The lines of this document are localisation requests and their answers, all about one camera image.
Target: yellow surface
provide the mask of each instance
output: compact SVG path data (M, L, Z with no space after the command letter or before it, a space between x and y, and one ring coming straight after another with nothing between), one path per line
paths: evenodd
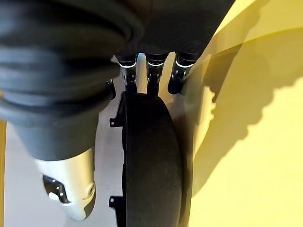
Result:
M236 0L183 96L167 93L174 55L165 63L160 96L186 157L181 227L303 227L302 9Z
M4 214L4 160L5 160L6 123L0 121L0 226L3 226Z

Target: rubber wheel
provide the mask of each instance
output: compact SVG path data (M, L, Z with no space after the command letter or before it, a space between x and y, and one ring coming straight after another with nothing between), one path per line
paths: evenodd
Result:
M159 97L126 94L127 227L177 227L182 162L169 112Z

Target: gray floor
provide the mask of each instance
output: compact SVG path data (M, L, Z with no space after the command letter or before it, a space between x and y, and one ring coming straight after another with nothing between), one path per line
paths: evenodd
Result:
M115 227L115 212L108 207L109 196L121 195L123 151L121 129L110 128L123 89L121 77L115 79L117 97L102 111L96 136L96 205L91 216L75 222L52 203L42 179L12 125L7 126L5 160L4 227Z

